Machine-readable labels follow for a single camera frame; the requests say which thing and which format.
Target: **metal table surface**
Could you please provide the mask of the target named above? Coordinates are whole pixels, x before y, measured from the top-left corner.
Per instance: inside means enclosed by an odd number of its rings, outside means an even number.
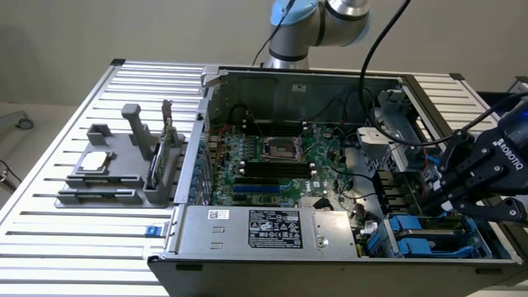
[[[58,209],[63,188],[89,144],[93,123],[131,132],[126,103],[162,130],[162,102],[173,100],[175,126],[190,136],[205,66],[127,61],[111,66],[0,211],[0,296],[167,296],[143,259],[146,226],[170,220],[173,209]],[[465,81],[447,74],[415,74],[450,126],[458,129],[485,110]],[[490,129],[485,121],[475,131]]]

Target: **sticker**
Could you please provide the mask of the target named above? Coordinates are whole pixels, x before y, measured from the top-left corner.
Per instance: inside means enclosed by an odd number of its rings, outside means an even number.
[[[210,215],[207,216],[210,220],[229,220],[230,219],[230,210],[210,210]]]
[[[250,210],[249,231],[249,244],[253,248],[303,248],[301,217],[297,211]]]
[[[307,91],[307,85],[293,85],[291,90],[294,92],[306,92]]]

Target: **cable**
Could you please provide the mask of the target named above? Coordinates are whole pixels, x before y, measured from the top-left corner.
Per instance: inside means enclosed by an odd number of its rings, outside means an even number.
[[[375,99],[375,96],[374,96],[373,91],[371,91],[369,88],[366,88],[366,87],[363,87],[363,90],[367,91],[367,93],[371,95],[371,98],[373,98],[373,100],[374,100],[374,99]],[[346,97],[346,101],[345,101],[345,103],[343,103],[343,105],[345,105],[345,109],[343,109],[343,122],[349,120],[347,106],[349,106],[349,99],[350,99],[350,96],[351,96],[355,92],[358,92],[358,91],[359,91],[358,88],[354,89],[354,90],[349,93],[349,95],[347,95],[347,97]]]
[[[23,180],[19,178],[19,176],[15,174],[15,172],[11,170],[11,167],[10,167],[10,165],[3,161],[3,160],[0,160],[0,163],[3,163],[3,165],[6,166],[6,169],[11,172],[11,174],[13,174],[13,176],[19,180],[19,182],[22,183],[23,182]]]
[[[294,7],[294,4],[295,4],[295,3],[297,3],[297,0],[290,0],[289,5],[287,5],[287,12],[285,13],[283,18],[281,19],[281,22],[279,22],[279,24],[278,24],[278,27],[275,27],[275,30],[274,30],[273,34],[270,35],[270,38],[266,40],[266,42],[265,42],[265,44],[263,44],[263,47],[261,48],[259,52],[257,53],[255,59],[254,59],[254,63],[251,64],[251,66],[255,66],[257,59],[259,59],[259,56],[261,56],[261,54],[262,54],[262,52],[263,52],[263,50],[265,50],[266,45],[270,43],[270,40],[273,40],[274,37],[275,37],[275,35],[278,34],[279,29],[281,29],[281,26],[282,26],[282,24],[283,24],[283,22],[285,22],[285,19],[287,18],[287,15],[289,15],[289,13],[290,13],[290,11],[291,11],[291,8]]]
[[[378,195],[378,194],[377,194],[377,193],[371,193],[371,194],[363,195],[363,196],[361,196],[361,197],[349,197],[349,196],[346,196],[346,195],[343,195],[343,196],[345,196],[347,199],[350,199],[350,200],[359,200],[359,199],[367,198],[367,197],[374,196],[374,195]]]
[[[329,158],[329,155],[331,154],[331,153],[330,153],[330,152],[331,152],[330,150],[331,150],[333,146],[335,145],[338,139],[339,139],[339,137],[337,137],[337,138],[334,139],[334,141],[330,143],[330,146],[329,146],[329,148],[327,148],[327,158]],[[374,182],[373,178],[370,178],[367,175],[358,174],[358,173],[349,173],[349,172],[345,172],[345,171],[342,171],[342,170],[338,170],[338,169],[333,166],[331,160],[329,160],[329,166],[330,166],[330,168],[331,168],[335,172],[338,172],[339,174],[343,174],[343,175],[346,175],[346,176],[359,176],[359,177],[362,177],[362,178],[369,179],[371,182]]]
[[[227,120],[227,124],[233,125],[233,113],[235,112],[235,110],[238,108],[243,108],[246,111],[249,111],[249,105],[246,105],[246,103],[238,103],[235,104],[231,109],[230,109],[230,114],[229,114],[229,120]]]
[[[406,12],[406,10],[407,10],[407,7],[409,7],[410,3],[411,3],[411,0],[406,0],[406,2],[403,3],[402,7],[399,8],[399,10],[398,10],[395,16],[393,17],[391,21],[389,22],[389,24],[387,24],[385,30],[382,31],[381,36],[378,37],[377,41],[375,41],[374,44],[373,44],[370,53],[367,54],[367,58],[365,59],[365,63],[363,63],[363,67],[362,67],[361,79],[359,79],[359,87],[358,87],[359,90],[363,90],[363,89],[365,89],[365,77],[366,77],[366,75],[367,75],[367,68],[369,68],[369,66],[370,66],[374,53],[377,52],[377,49],[378,49],[378,47],[379,47],[379,45],[381,45],[383,39],[386,38],[389,32],[391,31],[391,29],[393,29],[394,25],[397,24],[399,18],[402,17],[402,14],[405,14],[405,12]],[[463,130],[467,131],[467,130],[470,130],[473,127],[475,127],[475,125],[478,125],[478,124],[479,124],[479,123],[495,112],[495,110],[497,110],[503,104],[506,104],[507,102],[510,102],[510,100],[519,99],[519,98],[523,98],[523,97],[526,97],[526,96],[528,96],[528,93],[515,94],[515,95],[511,95],[511,96],[509,96],[507,98],[505,98],[505,99],[503,99],[493,108],[490,108],[475,120],[473,120],[470,124],[467,124],[467,125],[463,127]],[[367,119],[370,120],[373,126],[381,131],[381,133],[383,134],[383,136],[386,136],[387,138],[390,138],[394,142],[397,142],[397,143],[399,143],[399,144],[410,145],[410,146],[414,146],[414,147],[426,147],[426,146],[437,145],[437,144],[439,144],[439,143],[442,143],[442,142],[446,142],[446,141],[449,141],[449,140],[454,137],[454,134],[453,134],[453,135],[449,135],[449,136],[446,136],[446,137],[443,137],[443,138],[441,138],[441,139],[437,139],[437,140],[434,140],[434,141],[425,142],[425,143],[414,143],[414,142],[409,142],[409,141],[406,141],[406,140],[403,140],[403,139],[397,138],[397,137],[393,136],[389,132],[385,131],[385,129],[382,128],[382,126],[379,125],[379,123],[377,122],[377,120],[373,118],[371,113],[367,111],[367,107],[366,107],[365,101],[363,101],[363,99],[365,99],[363,92],[359,92],[359,97],[361,97],[361,106],[362,106],[362,109],[363,109],[363,113],[365,113],[365,115],[367,116]]]
[[[311,116],[310,118],[307,118],[307,122],[313,121],[314,119],[317,119],[322,114],[325,114],[325,112],[329,110],[329,108],[331,108],[333,103],[339,101],[343,105],[343,109],[346,109],[346,103],[343,102],[343,100],[338,97],[333,98],[333,100],[329,102],[329,104],[325,106],[325,108],[322,109],[322,111],[315,115]]]

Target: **green circuit board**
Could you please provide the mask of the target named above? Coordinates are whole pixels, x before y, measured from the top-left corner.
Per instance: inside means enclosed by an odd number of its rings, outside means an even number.
[[[325,132],[331,131],[326,126],[311,128],[306,135],[301,137],[301,148],[303,154],[299,162],[310,162],[315,164],[313,170],[318,173],[313,178],[281,178],[281,194],[273,193],[245,193],[247,199],[245,201],[235,201],[237,194],[235,179],[245,177],[239,172],[239,164],[242,160],[246,161],[270,161],[270,162],[297,162],[297,160],[273,159],[262,155],[265,151],[265,143],[269,137],[247,136],[239,129],[233,128],[223,132],[222,154],[230,156],[227,160],[222,161],[219,158],[214,162],[214,195],[213,205],[266,205],[277,207],[295,207],[302,197],[322,197],[323,192],[329,193],[334,190],[334,182],[339,180],[339,186],[345,185],[347,176],[342,176],[329,167],[330,158],[327,157],[329,146],[334,139],[322,137]],[[339,142],[335,142],[333,151],[339,153]],[[347,171],[346,164],[339,163],[339,157],[335,158],[333,166]]]

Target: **capacitor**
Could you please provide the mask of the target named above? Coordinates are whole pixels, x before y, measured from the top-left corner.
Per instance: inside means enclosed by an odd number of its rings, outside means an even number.
[[[325,138],[326,140],[331,140],[331,139],[333,139],[333,133],[330,133],[330,132],[323,132],[323,138]]]
[[[333,188],[334,188],[334,193],[339,194],[339,181],[338,181],[338,179],[334,180]]]

